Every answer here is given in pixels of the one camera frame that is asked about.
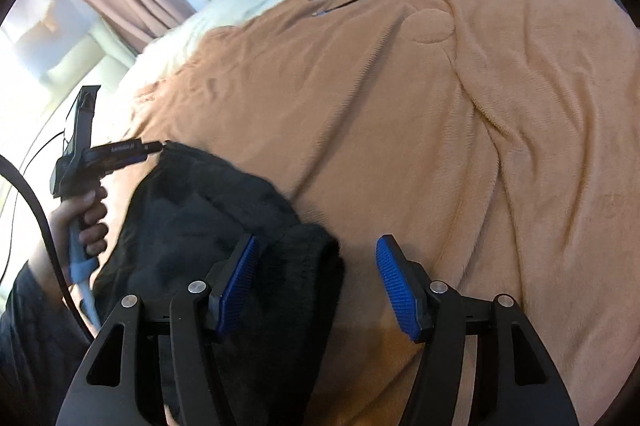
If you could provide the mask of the person's left hand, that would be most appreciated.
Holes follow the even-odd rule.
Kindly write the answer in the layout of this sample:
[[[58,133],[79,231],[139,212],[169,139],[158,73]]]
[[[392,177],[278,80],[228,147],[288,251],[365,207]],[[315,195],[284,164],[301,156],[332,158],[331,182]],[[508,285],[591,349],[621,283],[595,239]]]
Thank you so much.
[[[74,242],[78,243],[89,258],[96,258],[106,251],[108,227],[103,221],[107,208],[103,203],[107,192],[103,186],[91,190],[84,195],[74,196],[62,202],[55,209],[49,224],[58,260],[61,266],[68,267],[68,251],[70,250],[70,227],[78,224],[79,231]]]

